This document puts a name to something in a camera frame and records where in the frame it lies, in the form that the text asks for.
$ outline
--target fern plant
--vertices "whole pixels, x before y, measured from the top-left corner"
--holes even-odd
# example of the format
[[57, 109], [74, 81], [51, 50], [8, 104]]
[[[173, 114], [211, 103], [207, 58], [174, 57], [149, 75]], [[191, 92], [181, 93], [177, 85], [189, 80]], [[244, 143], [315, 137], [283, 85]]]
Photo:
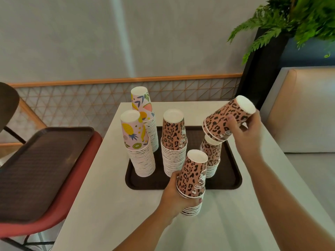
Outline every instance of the fern plant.
[[291, 33], [300, 48], [310, 38], [335, 41], [335, 0], [266, 0], [253, 17], [237, 26], [228, 38], [229, 42], [240, 31], [254, 28], [267, 29], [249, 47], [243, 56], [246, 63], [253, 51], [267, 45], [280, 33]]

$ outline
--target brown tray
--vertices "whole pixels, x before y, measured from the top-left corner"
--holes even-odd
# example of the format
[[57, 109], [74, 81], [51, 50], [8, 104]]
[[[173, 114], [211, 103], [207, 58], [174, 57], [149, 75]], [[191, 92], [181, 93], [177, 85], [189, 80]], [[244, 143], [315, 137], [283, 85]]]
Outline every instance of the brown tray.
[[91, 127], [48, 127], [33, 135], [0, 168], [0, 222], [39, 219], [93, 133]]
[[[161, 140], [162, 127], [157, 127], [158, 139]], [[201, 126], [186, 126], [187, 151], [199, 149], [204, 132]], [[154, 152], [156, 170], [148, 177], [139, 177], [135, 173], [134, 166], [129, 160], [126, 172], [126, 184], [134, 190], [152, 190], [165, 189], [169, 183], [168, 177], [163, 168], [163, 159], [161, 153], [161, 143]], [[206, 179], [206, 189], [237, 189], [242, 184], [242, 176], [236, 165], [235, 159], [227, 142], [223, 143], [221, 151], [221, 161], [213, 177]]]

